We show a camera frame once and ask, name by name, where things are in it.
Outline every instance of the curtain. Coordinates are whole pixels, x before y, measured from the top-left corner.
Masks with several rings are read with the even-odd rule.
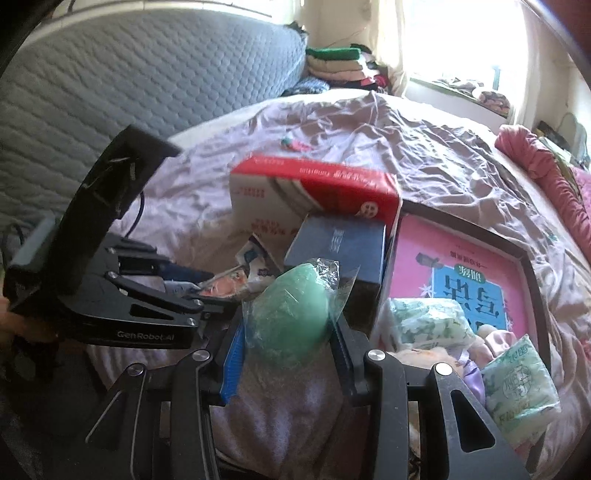
[[[540,65],[540,35],[541,22],[525,1],[519,2],[524,22],[524,37],[516,38],[516,46],[527,46],[521,68],[513,72],[514,94],[509,98],[512,111],[509,122],[523,125],[530,130],[535,127],[537,106],[540,100],[541,65]]]
[[[388,67],[392,94],[402,96],[408,83],[404,70],[404,1],[371,0],[369,47],[378,63]]]

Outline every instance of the plastic bag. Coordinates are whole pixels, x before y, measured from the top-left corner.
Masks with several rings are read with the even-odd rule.
[[[476,339],[462,307],[450,299],[388,299],[379,324],[386,349],[467,349]]]
[[[339,263],[314,259],[279,276],[242,304],[246,345],[268,366],[297,367],[324,345],[341,314],[356,271],[341,279]]]
[[[561,412],[558,392],[528,335],[482,370],[486,409],[514,448],[535,443]]]
[[[238,266],[199,284],[165,280],[166,292],[184,299],[198,296],[243,300],[262,292],[279,276],[277,263],[254,233],[236,254]]]

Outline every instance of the purple fabric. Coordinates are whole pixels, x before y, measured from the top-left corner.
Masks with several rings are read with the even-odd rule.
[[[484,382],[482,381],[480,369],[472,360],[470,360],[470,355],[466,350],[464,350],[460,355],[458,363],[464,367],[464,383],[468,386],[470,391],[474,393],[474,396],[478,399],[482,406],[486,407]]]

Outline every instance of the pink blanket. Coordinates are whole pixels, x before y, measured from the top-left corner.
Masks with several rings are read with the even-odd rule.
[[[591,220],[586,205],[591,206],[591,176],[576,171],[574,176],[584,198],[582,204],[569,182],[562,176],[552,152],[522,125],[503,125],[495,147],[521,166],[541,188],[558,211],[566,228],[591,263]]]

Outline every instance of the bed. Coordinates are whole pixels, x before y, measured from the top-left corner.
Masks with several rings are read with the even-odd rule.
[[[251,152],[296,156],[281,146],[286,135],[311,145],[310,158],[396,173],[404,198],[528,251],[550,312],[551,369],[563,408],[547,430],[535,478],[555,477],[591,413],[591,269],[543,193],[493,147],[495,136],[482,125],[358,90],[250,106],[171,137],[185,153],[167,160],[149,182],[134,236],[182,264],[231,267],[247,234],[233,227],[229,169]],[[114,230],[126,230],[136,212],[133,207]],[[286,249],[269,247],[276,258]],[[184,352],[90,346],[89,354],[109,385],[132,361],[165,365]],[[352,452],[361,444],[344,440],[353,428],[346,408],[328,352],[288,384],[261,385],[247,362],[238,398],[214,409],[216,446],[228,461],[273,478],[354,478]]]
[[[97,155],[128,123],[185,150],[147,186],[134,238],[214,272],[233,266],[247,236],[233,226],[228,172],[249,153],[297,156],[281,146],[290,135],[312,147],[310,158],[396,173],[405,198],[477,223],[529,252],[550,312],[551,370],[563,407],[548,428],[535,477],[555,477],[591,418],[591,268],[543,192],[494,148],[494,134],[428,105],[359,90],[274,98],[301,75],[305,35],[265,24],[261,37],[254,34],[261,23],[250,18],[220,20],[218,12],[182,2],[168,10],[162,2],[133,3],[142,7],[86,11],[46,25],[0,78],[0,225],[32,225],[42,210],[62,212]],[[187,75],[182,51],[170,55],[161,32],[172,23],[189,53],[199,52],[192,70],[200,75]],[[222,60],[212,68],[202,40],[228,25],[243,36],[216,42]],[[90,33],[106,44],[93,43]],[[236,43],[244,48],[236,50]],[[85,54],[72,56],[72,45]],[[241,55],[246,51],[258,55]],[[165,74],[155,77],[159,69]],[[211,72],[219,82],[204,85]],[[113,230],[127,230],[137,207]],[[288,245],[268,246],[282,258]],[[155,367],[185,354],[97,346],[88,353],[105,385],[131,362]],[[343,403],[329,352],[288,385],[263,388],[259,380],[247,363],[238,398],[214,409],[220,454],[274,478],[354,478],[361,440],[347,435],[358,425]]]

